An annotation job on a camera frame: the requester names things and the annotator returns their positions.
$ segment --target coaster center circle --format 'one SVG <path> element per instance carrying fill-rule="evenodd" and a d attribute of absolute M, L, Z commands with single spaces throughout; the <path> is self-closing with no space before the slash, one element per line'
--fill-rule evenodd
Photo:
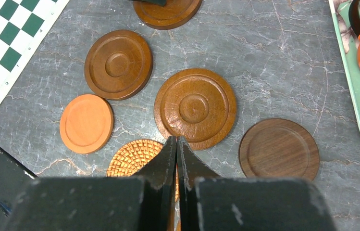
<path fill-rule="evenodd" d="M 248 161 L 256 176 L 301 177 L 309 159 L 307 145 L 288 128 L 265 128 L 249 144 Z"/>
<path fill-rule="evenodd" d="M 190 94 L 184 97 L 179 105 L 180 116 L 190 124 L 196 124 L 207 118 L 210 105 L 200 94 Z"/>
<path fill-rule="evenodd" d="M 111 77 L 119 77 L 126 74 L 129 68 L 129 57 L 123 52 L 115 52 L 106 60 L 105 70 Z"/>

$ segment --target wooden coaster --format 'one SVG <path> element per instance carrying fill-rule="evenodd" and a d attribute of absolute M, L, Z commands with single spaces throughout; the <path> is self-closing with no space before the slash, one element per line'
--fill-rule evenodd
<path fill-rule="evenodd" d="M 107 177 L 129 177 L 139 171 L 144 165 L 152 160 L 163 148 L 159 142 L 152 140 L 135 140 L 125 144 L 113 156 Z M 178 177 L 175 181 L 175 200 L 179 196 Z"/>
<path fill-rule="evenodd" d="M 231 86 L 217 73 L 188 69 L 170 77 L 154 102 L 154 119 L 168 138 L 185 136 L 193 150 L 219 143 L 231 130 L 236 99 Z"/>
<path fill-rule="evenodd" d="M 167 0 L 165 6 L 134 1 L 133 7 L 146 25 L 158 30 L 169 30 L 188 22 L 201 4 L 202 0 Z"/>
<path fill-rule="evenodd" d="M 320 157 L 313 137 L 286 119 L 266 119 L 245 133 L 239 162 L 247 177 L 303 177 L 313 180 Z"/>
<path fill-rule="evenodd" d="M 147 42 L 129 30 L 116 30 L 93 44 L 85 61 L 85 79 L 100 97 L 124 100 L 147 83 L 153 57 Z"/>
<path fill-rule="evenodd" d="M 72 151 L 80 154 L 99 150 L 113 130 L 113 112 L 101 97 L 91 94 L 73 99 L 60 120 L 61 139 Z"/>

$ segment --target black handle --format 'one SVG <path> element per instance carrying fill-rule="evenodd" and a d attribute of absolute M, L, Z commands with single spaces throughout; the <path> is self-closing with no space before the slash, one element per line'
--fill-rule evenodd
<path fill-rule="evenodd" d="M 360 36 L 360 11 L 358 10 L 360 5 L 360 0 L 353 0 L 349 6 L 348 18 L 349 24 L 351 25 L 352 30 L 358 36 Z"/>

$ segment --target coaster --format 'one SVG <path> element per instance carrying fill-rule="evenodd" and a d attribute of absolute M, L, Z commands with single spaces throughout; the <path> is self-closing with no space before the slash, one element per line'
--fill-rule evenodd
<path fill-rule="evenodd" d="M 152 140 L 135 140 L 125 144 L 113 156 L 108 170 L 107 177 L 129 177 L 139 171 L 144 165 L 160 153 L 163 145 Z M 177 201 L 178 177 L 175 180 L 175 200 Z"/>
<path fill-rule="evenodd" d="M 313 137 L 286 119 L 266 119 L 245 133 L 239 162 L 247 177 L 302 177 L 313 180 L 320 165 Z"/>
<path fill-rule="evenodd" d="M 105 145 L 113 130 L 113 112 L 101 97 L 91 94 L 73 99 L 60 121 L 64 144 L 72 151 L 88 154 Z"/>
<path fill-rule="evenodd" d="M 165 6 L 134 1 L 133 7 L 146 25 L 158 30 L 169 30 L 188 22 L 201 4 L 202 0 L 167 0 Z"/>
<path fill-rule="evenodd" d="M 170 77 L 154 102 L 154 119 L 168 138 L 185 136 L 193 150 L 219 143 L 231 130 L 236 99 L 231 86 L 217 73 L 188 69 Z"/>
<path fill-rule="evenodd" d="M 146 85 L 153 70 L 153 57 L 147 42 L 129 30 L 116 30 L 102 36 L 85 60 L 85 79 L 98 96 L 124 100 Z"/>

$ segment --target dark brown wooden coaster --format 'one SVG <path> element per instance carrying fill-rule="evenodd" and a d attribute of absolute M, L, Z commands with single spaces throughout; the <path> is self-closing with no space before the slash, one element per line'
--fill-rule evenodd
<path fill-rule="evenodd" d="M 302 177 L 313 180 L 320 165 L 313 137 L 286 119 L 266 119 L 245 133 L 239 162 L 247 177 Z"/>
<path fill-rule="evenodd" d="M 188 69 L 170 77 L 154 102 L 154 119 L 167 138 L 185 136 L 193 150 L 219 143 L 231 130 L 236 99 L 231 86 L 217 73 Z"/>
<path fill-rule="evenodd" d="M 158 30 L 169 30 L 188 22 L 201 4 L 202 0 L 167 0 L 165 6 L 134 1 L 133 7 L 146 25 Z"/>
<path fill-rule="evenodd" d="M 98 96 L 124 100 L 146 85 L 152 69 L 153 57 L 144 38 L 133 31 L 116 30 L 89 50 L 85 79 Z"/>

